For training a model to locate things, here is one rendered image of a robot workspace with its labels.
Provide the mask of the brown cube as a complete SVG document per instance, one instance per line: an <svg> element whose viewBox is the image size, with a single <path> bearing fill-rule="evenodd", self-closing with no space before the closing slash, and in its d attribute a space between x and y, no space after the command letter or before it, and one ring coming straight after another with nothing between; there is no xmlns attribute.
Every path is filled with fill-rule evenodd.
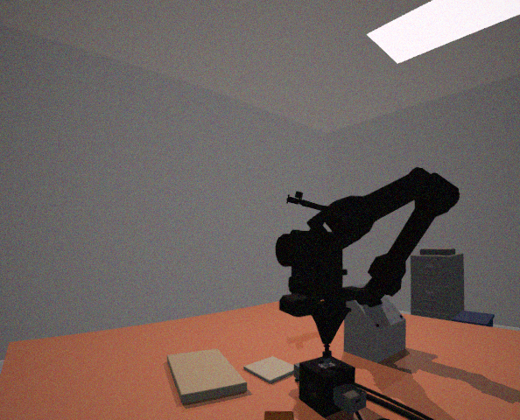
<svg viewBox="0 0 520 420"><path fill-rule="evenodd" d="M293 411L265 411L264 420L294 420Z"/></svg>

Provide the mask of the tan flat rectangular block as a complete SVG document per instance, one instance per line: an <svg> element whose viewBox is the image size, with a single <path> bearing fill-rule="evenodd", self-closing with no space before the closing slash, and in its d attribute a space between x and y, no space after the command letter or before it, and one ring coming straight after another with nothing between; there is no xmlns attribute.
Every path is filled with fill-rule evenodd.
<svg viewBox="0 0 520 420"><path fill-rule="evenodd" d="M168 354L167 364L182 404L247 390L247 382L218 349Z"/></svg>

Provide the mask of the beige flat square slab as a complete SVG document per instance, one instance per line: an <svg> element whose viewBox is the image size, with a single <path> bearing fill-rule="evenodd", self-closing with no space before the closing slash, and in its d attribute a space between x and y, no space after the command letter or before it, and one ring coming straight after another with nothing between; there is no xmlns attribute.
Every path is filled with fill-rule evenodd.
<svg viewBox="0 0 520 420"><path fill-rule="evenodd" d="M279 360L273 356L259 360L248 366L243 366L243 369L251 372L254 376L258 376L268 383L280 380L287 375L294 374L294 365Z"/></svg>

